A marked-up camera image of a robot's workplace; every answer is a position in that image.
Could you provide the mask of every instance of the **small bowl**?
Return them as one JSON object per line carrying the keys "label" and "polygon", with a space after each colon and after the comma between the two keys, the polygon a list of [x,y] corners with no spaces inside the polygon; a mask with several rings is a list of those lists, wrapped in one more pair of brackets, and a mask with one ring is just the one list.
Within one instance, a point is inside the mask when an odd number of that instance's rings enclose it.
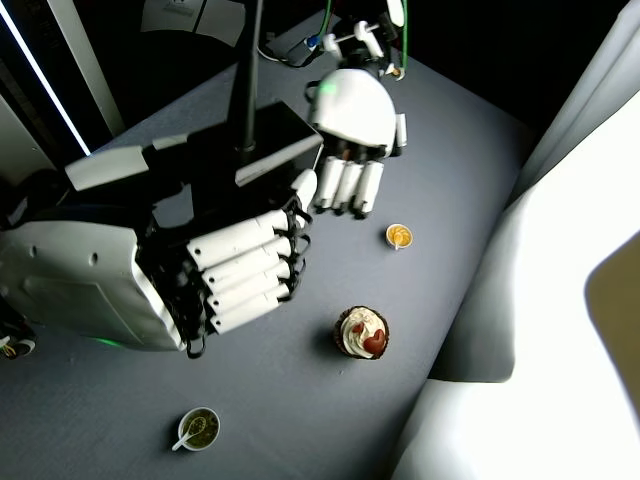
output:
{"label": "small bowl", "polygon": [[204,447],[194,447],[192,445],[189,445],[189,442],[191,440],[187,440],[187,443],[185,443],[183,446],[184,448],[186,448],[187,450],[191,450],[192,452],[200,452],[202,450],[205,450],[207,448],[209,448],[211,445],[213,445],[213,442],[216,441],[216,439],[218,438],[218,435],[220,435],[220,418],[218,417],[218,414],[216,412],[214,412],[213,410],[211,410],[210,408],[207,407],[197,407],[194,408],[192,410],[189,410],[187,413],[184,414],[184,416],[182,417],[182,420],[180,420],[180,424],[178,425],[178,438],[180,438],[182,436],[182,430],[184,429],[184,424],[187,421],[187,419],[193,415],[196,412],[203,412],[203,413],[208,413],[208,414],[213,414],[213,418],[215,419],[215,421],[218,423],[218,430],[216,431],[216,434],[213,436],[213,438],[211,439],[211,441],[205,445]]}
{"label": "small bowl", "polygon": [[[395,228],[395,227],[402,227],[402,228],[406,228],[406,229],[407,229],[407,232],[409,232],[409,243],[407,243],[406,245],[398,245],[398,246],[396,247],[396,245],[393,243],[393,239],[392,239],[392,238],[389,238],[389,233],[391,232],[391,229],[392,229],[392,228]],[[385,234],[384,234],[384,238],[386,238],[386,239],[387,239],[387,243],[389,244],[389,246],[390,246],[391,248],[394,248],[394,249],[396,249],[396,250],[400,250],[400,249],[402,249],[402,248],[407,248],[407,247],[410,247],[410,246],[411,246],[411,244],[413,243],[413,232],[412,232],[412,231],[411,231],[411,229],[410,229],[409,227],[407,227],[406,225],[403,225],[403,224],[401,224],[401,223],[394,223],[393,225],[389,225],[389,226],[387,227],[387,231],[386,231],[386,232],[385,232]]]}

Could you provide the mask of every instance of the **table surface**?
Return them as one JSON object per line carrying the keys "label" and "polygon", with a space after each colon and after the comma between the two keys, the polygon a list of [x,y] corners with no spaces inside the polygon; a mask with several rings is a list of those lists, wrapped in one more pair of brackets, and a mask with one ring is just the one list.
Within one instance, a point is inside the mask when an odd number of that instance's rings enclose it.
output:
{"label": "table surface", "polygon": [[[332,68],[327,55],[301,70],[261,61],[259,104],[280,98],[306,116],[304,85]],[[233,68],[109,146],[224,120],[232,80]],[[386,163],[366,221],[316,217],[294,301],[210,337],[195,361],[39,328],[33,355],[0,364],[1,478],[380,475],[531,142],[520,122],[416,61],[402,82],[385,83],[407,114],[409,145]],[[411,227],[411,248],[386,246],[392,223]],[[352,305],[388,319],[382,359],[353,360],[332,344],[336,318]],[[171,453],[177,421],[199,405],[220,416],[216,444]]]}

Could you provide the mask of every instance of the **cupcake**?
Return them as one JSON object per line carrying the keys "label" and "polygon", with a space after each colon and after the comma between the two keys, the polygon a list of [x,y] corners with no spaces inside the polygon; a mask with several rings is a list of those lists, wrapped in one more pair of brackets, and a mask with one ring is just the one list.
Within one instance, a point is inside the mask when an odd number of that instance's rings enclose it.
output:
{"label": "cupcake", "polygon": [[389,343],[389,326],[375,310],[352,307],[340,315],[333,339],[342,353],[352,358],[377,360]]}

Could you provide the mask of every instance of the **brown cupcake liner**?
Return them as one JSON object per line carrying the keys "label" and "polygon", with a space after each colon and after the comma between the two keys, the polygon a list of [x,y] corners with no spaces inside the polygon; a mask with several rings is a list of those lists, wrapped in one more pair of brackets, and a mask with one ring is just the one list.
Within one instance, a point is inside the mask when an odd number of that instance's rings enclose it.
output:
{"label": "brown cupcake liner", "polygon": [[[386,330],[386,340],[387,341],[385,342],[384,348],[382,349],[382,352],[380,352],[379,355],[374,355],[371,358],[361,357],[359,355],[353,355],[353,354],[349,353],[347,351],[347,349],[344,347],[344,343],[342,341],[342,323],[346,320],[346,318],[349,316],[349,314],[351,313],[351,311],[354,308],[366,308],[367,310],[370,310],[373,313],[375,313],[378,316],[378,318],[380,318],[380,320],[382,320],[382,323],[384,323],[384,328]],[[364,305],[356,305],[355,307],[351,307],[350,309],[345,310],[340,315],[340,318],[338,319],[338,321],[336,322],[335,326],[333,327],[333,341],[338,346],[340,351],[342,353],[344,353],[348,357],[356,358],[358,360],[378,360],[380,357],[382,357],[382,355],[384,355],[384,352],[387,350],[387,346],[389,345],[389,324],[387,323],[387,320],[377,310],[374,310],[371,307],[366,307]]]}

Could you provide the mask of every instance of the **white led light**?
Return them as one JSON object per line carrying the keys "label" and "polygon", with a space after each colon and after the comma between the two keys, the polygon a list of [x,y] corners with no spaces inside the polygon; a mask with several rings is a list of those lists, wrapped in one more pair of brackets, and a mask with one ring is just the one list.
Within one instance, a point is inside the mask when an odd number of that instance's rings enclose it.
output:
{"label": "white led light", "polygon": [[20,50],[22,50],[22,53],[27,58],[29,65],[31,65],[31,68],[33,69],[36,76],[38,77],[38,80],[40,80],[40,83],[49,94],[49,97],[53,101],[53,104],[58,109],[58,112],[60,113],[60,116],[64,120],[64,123],[67,124],[67,127],[75,137],[76,141],[78,142],[78,145],[80,145],[80,148],[82,148],[82,151],[84,152],[84,154],[89,155],[91,152],[87,148],[87,145],[84,143],[84,140],[82,140],[82,137],[80,136],[80,133],[78,133],[78,130],[76,129],[73,122],[71,121],[71,118],[69,118],[69,115],[67,115],[67,112],[62,106],[62,103],[60,103],[58,96],[53,91],[53,88],[51,88],[51,85],[49,84],[47,77],[44,76],[44,73],[40,69],[38,62],[36,62],[36,59],[31,54],[31,50],[29,50],[29,47],[27,47],[27,44],[22,38],[22,35],[20,35],[20,32],[18,31],[18,28],[16,27],[15,23],[13,23],[13,20],[9,16],[9,12],[7,12],[7,9],[5,8],[2,1],[0,1],[0,15],[4,19],[7,26],[9,27],[9,30],[11,31],[13,38],[15,38],[16,42],[18,42],[18,45],[20,46]]}

